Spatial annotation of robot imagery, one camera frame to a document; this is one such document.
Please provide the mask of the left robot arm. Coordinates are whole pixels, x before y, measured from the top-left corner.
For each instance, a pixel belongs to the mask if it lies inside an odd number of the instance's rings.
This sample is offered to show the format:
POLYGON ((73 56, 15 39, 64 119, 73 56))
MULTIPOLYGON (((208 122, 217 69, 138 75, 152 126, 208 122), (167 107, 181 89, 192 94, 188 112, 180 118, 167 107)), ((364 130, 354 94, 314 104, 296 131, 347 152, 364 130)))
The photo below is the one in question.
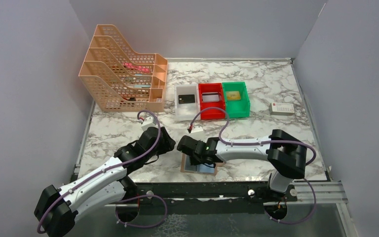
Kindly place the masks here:
POLYGON ((63 237, 80 218, 99 207, 113 202, 138 203, 138 187, 129 174, 149 164, 152 157, 174 150, 175 145, 165 127, 149 127, 87 175, 59 188, 46 187, 34 210, 37 232, 63 237))

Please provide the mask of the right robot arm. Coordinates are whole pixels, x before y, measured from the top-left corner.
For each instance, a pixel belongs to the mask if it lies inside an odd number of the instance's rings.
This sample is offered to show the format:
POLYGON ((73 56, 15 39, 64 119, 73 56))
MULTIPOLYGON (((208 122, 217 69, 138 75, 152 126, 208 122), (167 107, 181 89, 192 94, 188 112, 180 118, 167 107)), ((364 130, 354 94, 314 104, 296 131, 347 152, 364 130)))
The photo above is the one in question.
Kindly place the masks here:
POLYGON ((274 171, 265 195, 272 201, 283 197, 293 180, 305 177, 307 146, 281 129, 256 139, 212 137, 203 142, 183 136, 177 150, 190 158, 191 165, 227 163, 235 159, 270 162, 274 171))

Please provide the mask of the light blue credit card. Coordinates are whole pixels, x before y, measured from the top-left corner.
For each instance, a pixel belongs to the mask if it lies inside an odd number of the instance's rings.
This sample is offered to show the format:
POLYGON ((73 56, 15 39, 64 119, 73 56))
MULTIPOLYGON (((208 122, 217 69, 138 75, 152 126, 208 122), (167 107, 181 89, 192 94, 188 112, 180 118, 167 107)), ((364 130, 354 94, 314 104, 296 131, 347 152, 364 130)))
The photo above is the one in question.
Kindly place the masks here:
POLYGON ((214 174, 216 169, 212 165, 199 164, 199 165, 185 165, 185 172, 199 173, 199 174, 214 174))

